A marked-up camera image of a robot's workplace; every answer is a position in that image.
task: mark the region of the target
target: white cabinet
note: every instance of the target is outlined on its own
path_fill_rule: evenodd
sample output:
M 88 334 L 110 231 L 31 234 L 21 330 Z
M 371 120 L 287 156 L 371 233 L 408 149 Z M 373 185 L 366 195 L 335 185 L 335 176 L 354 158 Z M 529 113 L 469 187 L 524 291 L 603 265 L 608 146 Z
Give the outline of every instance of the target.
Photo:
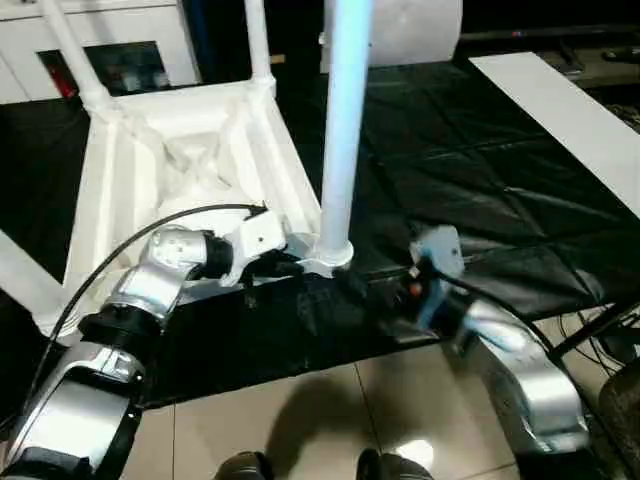
M 0 57 L 0 103 L 26 102 L 29 100 L 13 72 Z
M 182 10 L 175 0 L 63 0 L 61 4 L 84 47 L 154 42 L 170 85 L 198 83 Z M 39 55 L 58 46 L 38 5 L 0 0 L 0 20 L 4 20 L 0 21 L 0 56 L 23 92 L 20 97 L 11 94 L 15 85 L 7 83 L 7 88 L 2 81 L 0 103 L 59 97 Z

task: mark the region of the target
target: beige floor tile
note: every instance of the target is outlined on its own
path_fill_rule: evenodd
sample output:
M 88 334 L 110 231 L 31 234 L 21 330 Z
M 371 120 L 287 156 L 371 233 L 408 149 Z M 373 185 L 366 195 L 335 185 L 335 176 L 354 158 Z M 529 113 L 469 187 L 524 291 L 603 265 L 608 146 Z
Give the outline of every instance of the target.
M 375 447 L 353 365 L 176 406 L 175 478 L 206 480 L 242 451 L 262 451 L 278 478 L 353 480 Z
M 481 473 L 467 480 L 520 480 L 520 473 L 518 472 L 518 467 L 509 465 L 508 467 Z
M 436 479 L 461 479 L 513 463 L 482 382 L 441 347 L 366 360 L 358 369 L 384 451 L 428 441 Z
M 173 478 L 173 420 L 173 405 L 143 414 L 123 480 Z

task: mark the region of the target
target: wire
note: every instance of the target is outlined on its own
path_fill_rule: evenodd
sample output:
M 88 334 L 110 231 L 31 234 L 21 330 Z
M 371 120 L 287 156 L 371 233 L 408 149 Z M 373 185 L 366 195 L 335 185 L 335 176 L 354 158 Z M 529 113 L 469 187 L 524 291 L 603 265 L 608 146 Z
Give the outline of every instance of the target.
M 583 326 L 587 325 L 589 322 L 591 322 L 591 319 L 587 320 L 585 318 L 585 316 L 582 314 L 582 312 L 578 312 L 578 318 L 580 319 L 580 322 L 582 323 Z M 600 342 L 597 342 L 593 339 L 593 337 L 589 338 L 589 343 L 591 344 L 591 348 L 593 348 L 593 351 L 595 352 L 596 356 L 598 357 L 598 359 L 602 359 L 602 356 L 604 356 L 607 360 L 609 360 L 611 363 L 615 364 L 618 367 L 624 367 L 625 364 L 620 362 L 619 360 L 613 358 L 611 355 L 609 355 L 604 348 L 602 347 L 602 344 Z
M 558 330 L 560 330 L 560 334 L 562 335 L 562 337 L 564 339 L 566 339 L 568 337 L 567 335 L 567 331 L 564 328 L 564 323 L 563 323 L 564 317 L 562 315 L 558 316 Z M 602 369 L 605 371 L 605 373 L 610 377 L 611 376 L 611 372 L 610 372 L 610 367 L 607 367 L 604 362 L 602 361 L 602 359 L 597 360 L 595 358 L 593 358 L 591 355 L 585 353 L 584 351 L 580 350 L 578 347 L 576 347 L 574 349 L 578 354 L 582 355 L 584 358 L 586 358 L 587 360 L 589 360 L 590 362 L 595 363 L 596 365 L 602 367 Z
M 124 252 L 134 242 L 144 237 L 148 233 L 152 232 L 156 228 L 161 227 L 162 225 L 166 225 L 167 223 L 173 220 L 177 220 L 178 218 L 187 217 L 189 215 L 195 215 L 196 213 L 210 212 L 213 210 L 249 210 L 250 217 L 253 217 L 259 213 L 264 212 L 265 207 L 260 207 L 257 205 L 246 205 L 242 203 L 232 203 L 232 204 L 226 204 L 226 205 L 205 205 L 203 207 L 183 210 L 181 212 L 177 212 L 177 213 L 168 215 L 164 218 L 161 218 L 160 220 L 156 220 L 155 222 L 138 230 L 136 233 L 134 233 L 125 241 L 123 241 L 120 245 L 118 245 L 118 247 L 116 247 L 116 249 L 113 250 L 113 252 L 111 252 L 109 256 L 105 258 L 103 262 L 100 265 L 98 265 L 98 267 L 96 267 L 96 269 L 93 272 L 91 272 L 91 274 L 82 283 L 82 285 L 80 285 L 80 288 L 76 290 L 76 292 L 71 297 L 71 300 L 69 300 L 69 303 L 67 303 L 66 307 L 62 311 L 62 314 L 60 314 L 58 321 L 56 322 L 55 326 L 53 327 L 53 330 L 51 331 L 51 335 L 49 336 L 49 341 L 47 342 L 47 346 L 45 347 L 42 357 L 40 358 L 40 362 L 38 363 L 38 367 L 36 368 L 36 373 L 33 376 L 31 385 L 29 386 L 29 390 L 27 392 L 25 402 L 22 406 L 23 412 L 26 410 L 29 402 L 33 398 L 36 388 L 38 387 L 40 377 L 42 376 L 42 372 L 47 363 L 47 359 L 51 354 L 51 349 L 53 348 L 53 345 L 55 344 L 58 338 L 58 335 L 60 334 L 60 331 L 64 326 L 64 323 L 69 318 L 69 315 L 71 315 L 71 312 L 75 308 L 80 298 L 85 294 L 85 292 L 93 284 L 96 278 L 98 278 L 98 276 L 109 266 L 109 264 L 113 262 L 122 252 Z

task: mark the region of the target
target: white panel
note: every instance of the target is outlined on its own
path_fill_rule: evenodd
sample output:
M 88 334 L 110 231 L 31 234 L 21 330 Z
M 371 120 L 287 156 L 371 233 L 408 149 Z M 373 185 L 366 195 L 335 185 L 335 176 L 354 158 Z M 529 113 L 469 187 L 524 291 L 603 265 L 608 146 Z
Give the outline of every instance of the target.
M 533 53 L 471 61 L 640 217 L 640 135 Z
M 29 98 L 13 76 L 13 73 L 0 57 L 0 104 L 26 102 Z
M 323 72 L 329 66 L 335 2 L 325 2 Z M 450 60 L 461 23 L 462 0 L 375 0 L 369 63 L 404 65 Z
M 171 85 L 197 83 L 190 45 L 176 7 L 79 13 L 68 17 L 83 46 L 155 41 Z M 57 48 L 42 18 L 0 22 L 0 54 L 32 100 L 59 96 L 36 55 Z

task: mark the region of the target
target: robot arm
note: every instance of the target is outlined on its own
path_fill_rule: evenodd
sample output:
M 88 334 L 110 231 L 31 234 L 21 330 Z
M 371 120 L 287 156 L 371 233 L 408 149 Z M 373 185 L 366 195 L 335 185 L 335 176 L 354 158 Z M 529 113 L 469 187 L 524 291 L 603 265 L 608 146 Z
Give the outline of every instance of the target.
M 81 341 L 31 399 L 0 478 L 118 478 L 142 415 L 142 380 L 185 282 L 204 276 L 233 285 L 251 261 L 284 247 L 274 225 L 266 212 L 225 238 L 177 226 L 156 230 L 139 264 L 82 320 Z

